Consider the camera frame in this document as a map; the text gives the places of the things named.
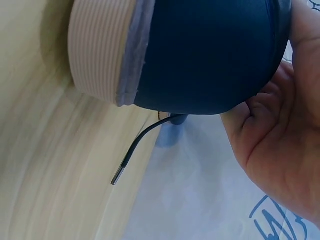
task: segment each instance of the metal probe tip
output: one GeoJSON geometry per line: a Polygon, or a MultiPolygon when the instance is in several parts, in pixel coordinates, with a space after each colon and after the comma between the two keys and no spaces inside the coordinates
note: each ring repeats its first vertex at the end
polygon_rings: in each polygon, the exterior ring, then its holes
{"type": "Polygon", "coordinates": [[[116,174],[114,175],[111,184],[113,186],[115,186],[118,182],[118,180],[120,179],[122,173],[124,172],[125,168],[124,167],[119,167],[118,171],[116,172],[116,174]]]}

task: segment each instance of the black cable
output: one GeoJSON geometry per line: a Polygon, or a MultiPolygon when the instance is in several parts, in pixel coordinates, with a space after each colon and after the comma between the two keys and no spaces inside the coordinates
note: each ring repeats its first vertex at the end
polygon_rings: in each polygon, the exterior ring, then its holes
{"type": "Polygon", "coordinates": [[[146,130],[144,130],[143,132],[141,132],[137,138],[133,141],[131,147],[129,148],[128,152],[126,153],[118,171],[116,172],[116,174],[114,175],[111,184],[112,185],[116,185],[119,178],[121,177],[122,173],[124,172],[126,166],[128,165],[132,155],[134,154],[134,151],[136,150],[138,144],[140,143],[140,141],[142,140],[142,138],[149,133],[150,131],[152,131],[153,129],[155,129],[156,127],[159,127],[162,124],[165,124],[167,122],[170,122],[174,119],[177,119],[179,117],[183,116],[183,114],[175,114],[174,116],[169,116],[161,121],[156,122],[155,124],[149,126],[146,130]]]}

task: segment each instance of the beige ribbed edge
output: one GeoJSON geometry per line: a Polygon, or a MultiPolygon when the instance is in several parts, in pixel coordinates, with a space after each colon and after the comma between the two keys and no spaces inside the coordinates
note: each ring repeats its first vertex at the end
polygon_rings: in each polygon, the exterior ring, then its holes
{"type": "Polygon", "coordinates": [[[154,7],[150,2],[154,0],[75,1],[68,53],[79,91],[118,106],[134,103],[149,41],[154,7]],[[141,23],[146,20],[145,5],[148,20],[141,23]],[[141,42],[137,46],[136,39],[128,41],[128,36],[142,38],[142,33],[144,47],[141,42]]]}

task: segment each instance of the ribbed fabric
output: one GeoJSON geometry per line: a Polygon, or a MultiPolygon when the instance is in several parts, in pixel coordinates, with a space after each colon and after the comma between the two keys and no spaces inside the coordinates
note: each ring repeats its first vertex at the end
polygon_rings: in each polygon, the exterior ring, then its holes
{"type": "Polygon", "coordinates": [[[128,31],[136,0],[76,0],[68,53],[76,88],[116,103],[128,31]]]}

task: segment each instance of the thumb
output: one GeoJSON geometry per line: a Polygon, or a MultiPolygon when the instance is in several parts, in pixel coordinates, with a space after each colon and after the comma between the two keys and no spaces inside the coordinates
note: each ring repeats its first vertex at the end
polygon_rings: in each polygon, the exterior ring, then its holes
{"type": "Polygon", "coordinates": [[[302,0],[292,0],[290,42],[295,49],[306,42],[320,39],[320,12],[310,9],[302,0]]]}

